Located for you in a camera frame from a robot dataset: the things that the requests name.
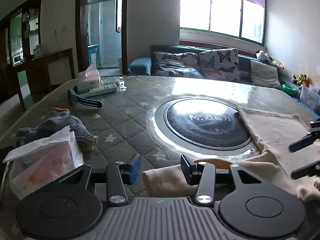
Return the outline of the left butterfly print pillow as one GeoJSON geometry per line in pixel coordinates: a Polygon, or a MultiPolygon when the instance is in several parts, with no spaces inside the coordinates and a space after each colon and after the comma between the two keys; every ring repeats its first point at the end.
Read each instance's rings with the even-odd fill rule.
{"type": "Polygon", "coordinates": [[[202,79],[198,70],[198,56],[195,53],[168,53],[155,51],[154,74],[166,77],[189,77],[202,79]]]}

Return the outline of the panda plush toy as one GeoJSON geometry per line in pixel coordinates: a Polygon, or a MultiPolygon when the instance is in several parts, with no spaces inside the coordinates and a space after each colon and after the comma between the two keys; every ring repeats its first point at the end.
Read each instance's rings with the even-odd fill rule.
{"type": "Polygon", "coordinates": [[[259,61],[264,63],[272,63],[273,61],[269,54],[265,53],[263,50],[256,51],[256,57],[259,61]]]}

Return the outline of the dark teal sofa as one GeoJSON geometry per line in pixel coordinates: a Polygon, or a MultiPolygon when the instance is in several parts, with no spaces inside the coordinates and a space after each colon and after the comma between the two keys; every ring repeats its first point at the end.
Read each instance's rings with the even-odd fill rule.
{"type": "MultiPolygon", "coordinates": [[[[150,57],[138,57],[136,58],[127,68],[127,73],[130,75],[149,75],[149,76],[156,76],[154,74],[155,69],[154,69],[154,59],[153,59],[153,53],[155,51],[161,51],[161,52],[168,52],[168,53],[186,53],[186,52],[191,52],[195,53],[198,56],[198,70],[201,73],[201,68],[200,68],[200,62],[199,62],[199,53],[203,51],[208,51],[212,50],[209,48],[202,48],[202,47],[192,47],[192,46],[156,46],[152,45],[151,46],[151,56],[150,57]]],[[[240,68],[240,81],[237,81],[239,83],[244,83],[247,85],[252,85],[253,83],[251,82],[251,64],[250,61],[259,61],[255,56],[253,56],[253,53],[250,53],[249,51],[244,51],[244,50],[238,50],[238,60],[239,60],[239,68],[240,68]]],[[[272,63],[264,63],[268,64],[270,66],[276,67],[275,64],[272,63]]],[[[282,70],[280,70],[278,67],[278,77],[279,77],[279,82],[280,85],[282,84],[287,84],[292,87],[295,87],[297,90],[297,95],[296,96],[291,96],[298,104],[300,104],[302,107],[304,107],[307,111],[309,111],[312,115],[314,115],[316,118],[319,118],[319,114],[314,112],[312,109],[310,109],[307,105],[305,105],[303,102],[299,100],[300,97],[300,92],[301,88],[298,87],[298,85],[294,85],[290,80],[289,77],[284,74],[282,70]]]]}

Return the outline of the clear plastic storage box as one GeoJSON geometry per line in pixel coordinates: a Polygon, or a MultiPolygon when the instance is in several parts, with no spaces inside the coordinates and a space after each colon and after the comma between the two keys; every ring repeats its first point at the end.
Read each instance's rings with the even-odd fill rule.
{"type": "Polygon", "coordinates": [[[301,92],[300,92],[300,101],[307,105],[310,109],[314,112],[319,114],[320,110],[320,96],[319,96],[319,88],[310,85],[306,87],[301,85],[301,92]]]}

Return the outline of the blue white cabinet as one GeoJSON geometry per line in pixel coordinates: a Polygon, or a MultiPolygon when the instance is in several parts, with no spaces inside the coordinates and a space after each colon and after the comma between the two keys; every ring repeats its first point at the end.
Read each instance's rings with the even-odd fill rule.
{"type": "Polygon", "coordinates": [[[99,44],[88,45],[88,63],[92,68],[98,69],[100,63],[100,46],[99,44]]]}

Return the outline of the black round induction cooktop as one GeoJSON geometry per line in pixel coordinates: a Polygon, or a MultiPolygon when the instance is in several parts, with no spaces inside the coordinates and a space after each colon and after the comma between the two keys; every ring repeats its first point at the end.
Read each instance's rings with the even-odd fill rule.
{"type": "Polygon", "coordinates": [[[211,98],[170,100],[156,109],[154,120],[159,135],[193,152],[227,156],[253,146],[235,107],[211,98]]]}

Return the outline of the green plastic bowl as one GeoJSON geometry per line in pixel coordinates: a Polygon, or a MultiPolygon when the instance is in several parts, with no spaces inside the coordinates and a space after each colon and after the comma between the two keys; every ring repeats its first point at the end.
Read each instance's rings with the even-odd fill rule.
{"type": "Polygon", "coordinates": [[[297,90],[295,89],[295,87],[292,87],[287,84],[282,84],[281,88],[282,88],[283,92],[289,96],[296,96],[297,95],[297,90]]]}

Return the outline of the cream sweatshirt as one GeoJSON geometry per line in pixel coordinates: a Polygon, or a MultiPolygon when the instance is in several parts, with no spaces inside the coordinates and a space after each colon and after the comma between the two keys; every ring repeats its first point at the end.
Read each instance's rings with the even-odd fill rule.
{"type": "MultiPolygon", "coordinates": [[[[238,112],[259,149],[259,155],[235,161],[249,171],[273,183],[298,199],[319,200],[319,178],[291,178],[291,172],[319,160],[319,141],[295,153],[289,145],[306,135],[309,127],[298,114],[287,115],[238,107],[238,112]]],[[[142,173],[150,197],[192,196],[195,186],[189,186],[180,165],[147,170],[142,173]]]]}

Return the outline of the white pink plastic bag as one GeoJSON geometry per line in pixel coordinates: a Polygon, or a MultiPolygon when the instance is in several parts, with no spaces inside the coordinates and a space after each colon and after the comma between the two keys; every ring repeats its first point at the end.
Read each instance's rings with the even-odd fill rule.
{"type": "Polygon", "coordinates": [[[22,200],[52,181],[84,164],[83,155],[69,126],[53,135],[11,150],[3,163],[12,163],[9,185],[22,200]]]}

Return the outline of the pink tissue box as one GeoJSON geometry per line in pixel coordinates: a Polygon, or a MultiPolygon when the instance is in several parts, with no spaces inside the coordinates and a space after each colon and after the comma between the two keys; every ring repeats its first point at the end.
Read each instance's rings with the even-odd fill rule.
{"type": "Polygon", "coordinates": [[[76,86],[78,91],[99,87],[100,74],[98,70],[94,68],[92,64],[90,64],[85,71],[79,73],[76,86]]]}

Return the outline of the colourful plush toys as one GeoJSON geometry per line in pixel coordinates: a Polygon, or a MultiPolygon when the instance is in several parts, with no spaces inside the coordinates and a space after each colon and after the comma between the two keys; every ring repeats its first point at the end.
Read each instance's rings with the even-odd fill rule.
{"type": "Polygon", "coordinates": [[[306,74],[299,74],[299,75],[292,74],[291,82],[295,83],[299,86],[303,85],[305,87],[308,87],[309,86],[309,76],[306,74]]]}

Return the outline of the butterfly print pillow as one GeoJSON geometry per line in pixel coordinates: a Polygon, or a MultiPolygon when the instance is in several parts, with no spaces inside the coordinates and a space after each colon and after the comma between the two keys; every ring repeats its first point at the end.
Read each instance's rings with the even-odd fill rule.
{"type": "Polygon", "coordinates": [[[208,50],[199,53],[201,73],[205,78],[240,81],[238,50],[236,48],[208,50]]]}
{"type": "Polygon", "coordinates": [[[189,77],[202,79],[198,70],[198,56],[195,53],[168,53],[155,51],[154,74],[166,77],[189,77]]]}

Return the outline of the window with green frame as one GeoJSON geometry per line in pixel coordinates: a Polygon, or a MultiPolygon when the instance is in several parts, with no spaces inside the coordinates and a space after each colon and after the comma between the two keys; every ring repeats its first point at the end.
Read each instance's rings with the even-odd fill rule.
{"type": "Polygon", "coordinates": [[[182,30],[214,33],[262,45],[266,0],[181,0],[182,30]]]}

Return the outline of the white remote control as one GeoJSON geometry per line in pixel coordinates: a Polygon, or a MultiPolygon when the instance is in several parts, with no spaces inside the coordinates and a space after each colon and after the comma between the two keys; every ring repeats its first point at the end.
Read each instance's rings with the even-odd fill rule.
{"type": "Polygon", "coordinates": [[[99,96],[103,94],[113,93],[118,90],[118,87],[115,83],[108,84],[108,85],[100,85],[99,87],[87,89],[78,92],[78,95],[83,98],[90,98],[93,96],[99,96]]]}

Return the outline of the blue grey knitted glove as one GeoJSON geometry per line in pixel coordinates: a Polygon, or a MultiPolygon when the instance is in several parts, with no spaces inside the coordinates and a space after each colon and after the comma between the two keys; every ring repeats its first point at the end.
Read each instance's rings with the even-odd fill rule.
{"type": "Polygon", "coordinates": [[[98,137],[91,134],[78,117],[71,115],[70,110],[52,108],[43,122],[36,127],[24,127],[17,131],[16,147],[47,138],[66,126],[69,126],[71,132],[74,132],[81,150],[90,150],[97,144],[98,137]]]}

